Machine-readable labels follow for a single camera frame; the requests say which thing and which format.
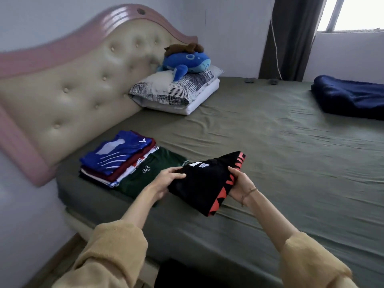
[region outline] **blue t-shirt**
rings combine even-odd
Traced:
[[[112,141],[103,142],[96,150],[87,153],[80,162],[109,176],[135,153],[150,145],[152,139],[133,131],[120,131]]]

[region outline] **dark curtain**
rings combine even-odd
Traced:
[[[302,81],[325,0],[276,0],[273,28],[283,80]],[[271,26],[259,78],[278,78]]]

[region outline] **white cord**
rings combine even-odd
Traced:
[[[283,78],[281,77],[281,72],[280,72],[280,68],[279,68],[279,58],[277,56],[277,44],[276,44],[276,39],[275,39],[275,32],[273,30],[273,19],[272,19],[272,15],[271,14],[271,27],[272,27],[272,36],[273,36],[273,42],[275,43],[275,48],[276,48],[276,65],[277,65],[277,71],[279,72],[279,76],[280,76],[280,79],[282,80]]]

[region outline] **tufted headboard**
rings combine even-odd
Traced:
[[[0,147],[45,184],[67,155],[140,111],[129,88],[165,47],[190,42],[156,11],[125,4],[52,43],[0,53]]]

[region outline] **white pillow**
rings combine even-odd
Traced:
[[[193,102],[200,88],[209,85],[223,70],[211,65],[200,73],[187,73],[177,82],[173,81],[173,71],[157,72],[134,84],[129,91],[133,100],[140,104],[141,99],[165,105],[187,106]]]
[[[218,78],[212,80],[209,85],[205,85],[200,88],[199,93],[196,95],[197,98],[188,106],[181,105],[164,105],[154,101],[149,101],[142,97],[133,97],[133,100],[137,102],[139,105],[143,107],[147,107],[154,110],[181,114],[181,115],[189,115],[191,114],[202,102],[204,102],[209,96],[215,92],[220,84],[220,80]]]

